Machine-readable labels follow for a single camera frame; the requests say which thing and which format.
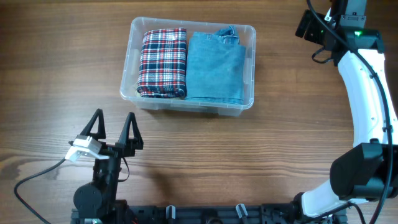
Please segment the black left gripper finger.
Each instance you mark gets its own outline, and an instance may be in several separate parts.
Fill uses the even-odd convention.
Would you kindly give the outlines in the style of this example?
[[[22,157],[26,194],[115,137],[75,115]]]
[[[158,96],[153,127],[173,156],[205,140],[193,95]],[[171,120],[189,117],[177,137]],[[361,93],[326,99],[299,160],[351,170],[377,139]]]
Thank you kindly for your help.
[[[95,122],[98,121],[98,130],[96,133],[92,133],[91,130],[95,124]],[[88,124],[83,128],[82,132],[80,133],[83,136],[89,136],[92,137],[95,140],[99,139],[105,139],[106,138],[106,131],[105,131],[105,125],[104,125],[104,116],[103,116],[103,110],[102,109],[97,109],[94,113],[94,115],[91,117],[90,121]]]
[[[117,145],[125,150],[143,149],[144,141],[133,112],[130,112],[126,118]]]

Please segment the red plaid shirt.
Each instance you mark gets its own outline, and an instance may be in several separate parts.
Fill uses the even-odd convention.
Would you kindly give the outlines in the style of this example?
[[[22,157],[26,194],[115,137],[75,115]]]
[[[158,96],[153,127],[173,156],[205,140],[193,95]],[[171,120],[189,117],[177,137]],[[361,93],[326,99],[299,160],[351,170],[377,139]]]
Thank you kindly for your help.
[[[150,30],[144,34],[136,87],[142,97],[185,97],[186,69],[185,28]]]

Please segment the blue denim garment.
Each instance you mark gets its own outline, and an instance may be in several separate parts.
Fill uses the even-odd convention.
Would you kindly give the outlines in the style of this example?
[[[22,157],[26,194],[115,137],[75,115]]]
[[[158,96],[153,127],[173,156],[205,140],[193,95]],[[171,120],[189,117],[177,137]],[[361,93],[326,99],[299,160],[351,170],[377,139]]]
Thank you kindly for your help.
[[[185,99],[241,105],[245,46],[234,26],[194,32],[189,40]]]

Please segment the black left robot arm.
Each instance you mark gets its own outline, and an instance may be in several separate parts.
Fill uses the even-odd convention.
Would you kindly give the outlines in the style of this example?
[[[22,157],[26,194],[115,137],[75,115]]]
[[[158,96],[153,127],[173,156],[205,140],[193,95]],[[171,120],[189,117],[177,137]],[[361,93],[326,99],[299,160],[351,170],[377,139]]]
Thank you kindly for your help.
[[[92,181],[79,187],[73,196],[72,223],[138,222],[127,201],[116,198],[118,184],[123,182],[119,178],[121,163],[133,157],[135,150],[143,148],[135,114],[128,114],[114,145],[107,144],[105,139],[103,110],[98,109],[71,143],[77,152],[95,158]]]

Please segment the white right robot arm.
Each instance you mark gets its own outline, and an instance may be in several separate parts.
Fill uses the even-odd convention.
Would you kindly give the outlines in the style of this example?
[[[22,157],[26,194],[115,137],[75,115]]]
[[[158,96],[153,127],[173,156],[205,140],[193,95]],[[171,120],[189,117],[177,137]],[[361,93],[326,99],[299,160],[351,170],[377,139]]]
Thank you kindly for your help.
[[[365,29],[365,1],[305,10],[296,36],[331,53],[345,83],[352,150],[329,179],[290,203],[270,204],[288,223],[315,223],[360,203],[397,195],[397,118],[384,73],[379,31]],[[137,17],[132,21],[120,94],[148,110],[238,116],[254,103],[256,31],[229,25]]]

